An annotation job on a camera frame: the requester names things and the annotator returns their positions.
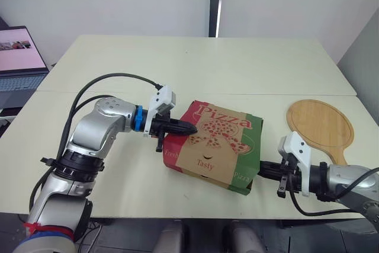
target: wooden cutting board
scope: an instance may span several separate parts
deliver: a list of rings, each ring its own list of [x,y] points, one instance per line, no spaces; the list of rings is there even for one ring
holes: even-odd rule
[[[318,100],[297,101],[287,111],[287,123],[306,143],[325,152],[334,164],[347,165],[343,151],[354,140],[354,130],[335,107]]]

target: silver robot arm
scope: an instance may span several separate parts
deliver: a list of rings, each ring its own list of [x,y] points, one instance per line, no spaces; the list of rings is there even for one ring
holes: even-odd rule
[[[15,252],[75,252],[73,241],[86,231],[91,215],[90,195],[102,160],[108,154],[117,133],[132,130],[136,106],[117,98],[96,102],[91,113],[75,128],[65,154],[56,163],[27,220],[27,236],[51,232],[23,242]],[[66,236],[56,236],[56,232]]]
[[[296,208],[306,216],[321,216],[336,212],[351,210],[362,214],[379,232],[379,175],[372,173],[359,182],[351,191],[344,193],[356,179],[370,169],[358,165],[311,165],[310,147],[299,136],[292,132],[281,139],[278,151],[282,156],[281,164],[261,161],[260,176],[280,181],[277,195],[285,198],[285,192],[290,191],[291,199]],[[315,193],[320,201],[334,201],[343,204],[348,209],[331,212],[307,213],[300,208],[293,193],[301,192],[308,197]]]
[[[165,133],[189,135],[197,131],[190,123],[170,118],[174,106],[175,94],[169,86],[152,97],[148,110],[114,97],[97,101],[93,111],[78,123],[62,157],[42,160],[55,169],[25,223],[28,239],[14,252],[75,252],[73,242],[85,233],[92,211],[92,202],[86,197],[98,172],[104,169],[103,159],[117,133],[134,130],[156,136],[160,151]]]

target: laptop keyboard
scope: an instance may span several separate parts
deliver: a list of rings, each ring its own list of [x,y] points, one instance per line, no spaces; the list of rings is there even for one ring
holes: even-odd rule
[[[0,91],[37,89],[44,76],[29,76],[0,79]]]

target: white wall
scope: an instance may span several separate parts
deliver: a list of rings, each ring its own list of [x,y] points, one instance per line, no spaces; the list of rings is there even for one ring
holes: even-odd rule
[[[345,53],[338,67],[379,125],[379,10]]]
[[[220,37],[313,37],[338,63],[378,0],[223,0]]]
[[[0,0],[0,16],[52,64],[80,34],[207,36],[209,0]]]

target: laptop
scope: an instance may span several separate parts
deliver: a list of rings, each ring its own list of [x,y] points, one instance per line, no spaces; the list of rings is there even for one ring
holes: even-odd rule
[[[0,109],[23,107],[48,72],[25,26],[0,28]]]

